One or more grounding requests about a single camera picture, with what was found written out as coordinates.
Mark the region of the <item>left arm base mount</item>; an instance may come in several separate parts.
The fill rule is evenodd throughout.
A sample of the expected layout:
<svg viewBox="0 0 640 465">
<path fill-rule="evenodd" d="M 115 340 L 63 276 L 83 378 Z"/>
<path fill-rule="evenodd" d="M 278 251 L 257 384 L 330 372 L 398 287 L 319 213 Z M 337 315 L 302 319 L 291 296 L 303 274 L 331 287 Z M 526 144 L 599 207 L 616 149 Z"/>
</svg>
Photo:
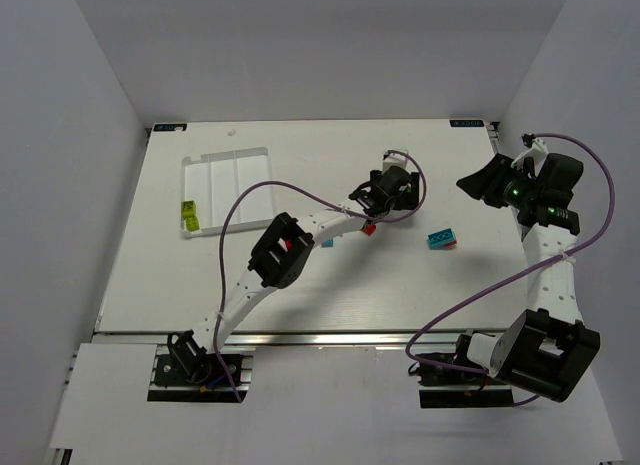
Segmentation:
<svg viewBox="0 0 640 465">
<path fill-rule="evenodd" d="M 171 333 L 165 349 L 156 353 L 148 402 L 241 403 L 249 389 L 251 355 L 222 354 L 229 375 L 217 356 L 196 344 L 193 332 Z"/>
</svg>

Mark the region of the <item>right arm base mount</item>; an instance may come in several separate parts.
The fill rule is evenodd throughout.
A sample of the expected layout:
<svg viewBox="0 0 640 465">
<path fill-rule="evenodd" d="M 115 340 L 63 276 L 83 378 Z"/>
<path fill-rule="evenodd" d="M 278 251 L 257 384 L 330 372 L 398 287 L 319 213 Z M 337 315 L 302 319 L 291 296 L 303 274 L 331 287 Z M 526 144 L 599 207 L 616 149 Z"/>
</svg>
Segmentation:
<svg viewBox="0 0 640 465">
<path fill-rule="evenodd" d="M 429 365 L 414 362 L 408 375 L 418 379 L 421 409 L 509 408 L 515 404 L 511 387 L 486 375 L 445 368 L 443 364 L 479 369 L 466 357 L 470 337 L 461 335 L 452 353 L 421 353 L 421 359 L 440 362 Z"/>
</svg>

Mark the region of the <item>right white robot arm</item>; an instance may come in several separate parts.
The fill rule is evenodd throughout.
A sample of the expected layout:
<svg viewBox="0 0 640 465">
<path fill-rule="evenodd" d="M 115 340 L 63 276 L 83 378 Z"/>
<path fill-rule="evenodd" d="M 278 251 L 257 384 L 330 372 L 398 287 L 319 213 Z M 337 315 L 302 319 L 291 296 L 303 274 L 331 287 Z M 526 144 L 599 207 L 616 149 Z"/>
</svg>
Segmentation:
<svg viewBox="0 0 640 465">
<path fill-rule="evenodd" d="M 498 381 L 555 402 L 565 401 L 600 349 L 577 306 L 570 251 L 580 232 L 570 210 L 581 161 L 547 155 L 539 169 L 531 158 L 516 164 L 497 154 L 481 170 L 458 180 L 470 197 L 517 212 L 528 267 L 527 307 L 500 336 L 473 332 L 466 360 Z"/>
</svg>

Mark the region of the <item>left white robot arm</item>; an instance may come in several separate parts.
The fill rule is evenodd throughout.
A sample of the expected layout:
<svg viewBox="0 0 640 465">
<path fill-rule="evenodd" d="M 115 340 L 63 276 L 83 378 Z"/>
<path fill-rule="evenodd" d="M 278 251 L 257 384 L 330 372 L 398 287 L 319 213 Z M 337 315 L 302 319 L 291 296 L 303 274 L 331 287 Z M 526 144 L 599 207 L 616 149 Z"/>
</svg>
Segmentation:
<svg viewBox="0 0 640 465">
<path fill-rule="evenodd" d="M 375 170 L 338 205 L 294 218 L 276 215 L 252 247 L 246 269 L 229 286 L 224 265 L 225 232 L 220 234 L 218 258 L 221 300 L 217 309 L 195 327 L 167 337 L 173 366 L 192 384 L 213 375 L 214 355 L 250 312 L 272 293 L 292 285 L 302 275 L 314 248 L 344 234 L 371 234 L 379 223 L 395 223 L 414 214 L 424 203 L 424 174 L 392 165 Z"/>
</svg>

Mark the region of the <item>lime lego brick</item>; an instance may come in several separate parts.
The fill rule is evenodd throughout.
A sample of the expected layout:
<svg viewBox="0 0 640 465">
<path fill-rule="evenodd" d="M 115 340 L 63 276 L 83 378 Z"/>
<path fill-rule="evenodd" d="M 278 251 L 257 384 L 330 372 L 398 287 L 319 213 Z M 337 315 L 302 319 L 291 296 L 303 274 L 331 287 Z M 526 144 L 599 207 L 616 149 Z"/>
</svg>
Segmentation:
<svg viewBox="0 0 640 465">
<path fill-rule="evenodd" d="M 181 217 L 183 220 L 188 220 L 190 218 L 196 217 L 196 204 L 193 200 L 186 200 L 181 202 Z"/>
<path fill-rule="evenodd" d="M 196 216 L 187 217 L 184 223 L 186 230 L 189 232 L 195 232 L 200 229 L 199 220 Z"/>
</svg>

